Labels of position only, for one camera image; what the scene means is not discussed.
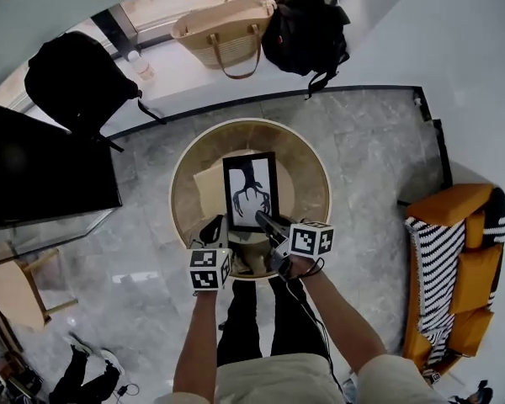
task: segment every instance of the person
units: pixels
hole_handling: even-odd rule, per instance
[[[454,401],[449,401],[452,404],[489,404],[494,397],[494,390],[488,387],[488,380],[481,380],[477,392],[471,394],[466,399],[454,396]]]
[[[108,400],[118,384],[118,379],[125,373],[116,356],[106,348],[100,349],[99,353],[107,368],[103,375],[83,385],[86,363],[94,351],[72,332],[65,339],[71,345],[73,356],[64,376],[49,395],[49,403],[100,404]]]
[[[254,282],[235,280],[234,299],[217,346],[214,291],[199,292],[176,366],[173,393],[156,404],[342,403],[322,334],[312,320],[303,284],[338,351],[358,375],[359,404],[446,404],[415,364],[385,351],[369,323],[310,259],[290,257],[288,284],[269,280],[275,295],[271,356],[263,358]]]

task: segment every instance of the floor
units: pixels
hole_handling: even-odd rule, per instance
[[[407,304],[407,237],[397,199],[438,191],[442,168],[436,131],[423,122],[411,90],[319,93],[242,104],[176,120],[117,140],[114,155],[124,206],[91,236],[61,248],[59,262],[36,275],[47,306],[79,299],[55,314],[44,332],[15,327],[25,357],[51,391],[71,351],[62,336],[73,330],[116,353],[127,379],[140,387],[124,404],[151,402],[169,392],[194,298],[185,285],[184,250],[169,221],[167,195],[174,165],[202,131],[225,120],[276,120],[301,133],[324,161],[333,191],[331,223],[336,252],[328,276],[381,335],[400,351]],[[226,318],[231,290],[222,291],[217,318]],[[268,354],[274,298],[258,284],[261,347]],[[333,348],[335,371],[348,366]],[[87,378],[103,370],[89,362]]]

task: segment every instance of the plastic bottle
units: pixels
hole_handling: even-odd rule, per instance
[[[155,72],[153,71],[150,63],[141,57],[141,55],[133,50],[127,55],[127,60],[133,67],[133,70],[141,78],[142,81],[150,81],[155,77]]]

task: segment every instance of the black bag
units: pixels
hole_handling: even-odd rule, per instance
[[[274,1],[277,9],[262,38],[263,52],[282,71],[302,76],[316,72],[309,82],[310,98],[349,58],[343,27],[350,21],[341,7],[324,0]]]
[[[76,136],[105,141],[101,127],[129,99],[138,98],[142,112],[163,120],[141,103],[142,91],[125,77],[103,46],[80,31],[43,44],[28,62],[26,93],[56,123]]]

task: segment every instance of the black screen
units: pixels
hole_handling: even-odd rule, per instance
[[[0,106],[0,228],[116,206],[107,146]]]

